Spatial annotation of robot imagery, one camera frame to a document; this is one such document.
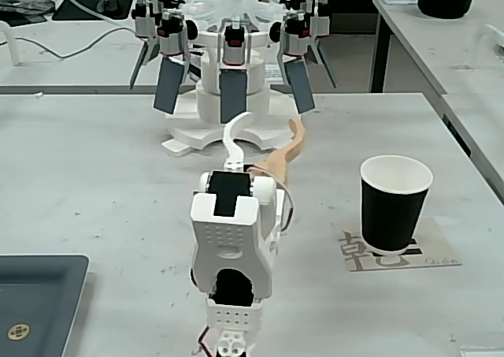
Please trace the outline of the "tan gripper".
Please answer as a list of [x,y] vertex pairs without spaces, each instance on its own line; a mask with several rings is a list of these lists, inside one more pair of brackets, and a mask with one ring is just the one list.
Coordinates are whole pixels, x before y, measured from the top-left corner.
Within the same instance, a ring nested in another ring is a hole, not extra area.
[[[228,153],[224,169],[230,172],[242,172],[244,167],[244,152],[235,143],[238,134],[254,122],[254,114],[243,112],[231,119],[224,127],[222,142]],[[253,164],[249,171],[256,175],[271,173],[282,184],[288,186],[287,165],[298,157],[305,144],[306,130],[299,117],[289,120],[292,132],[291,141],[284,147],[276,150],[276,158],[267,158]]]

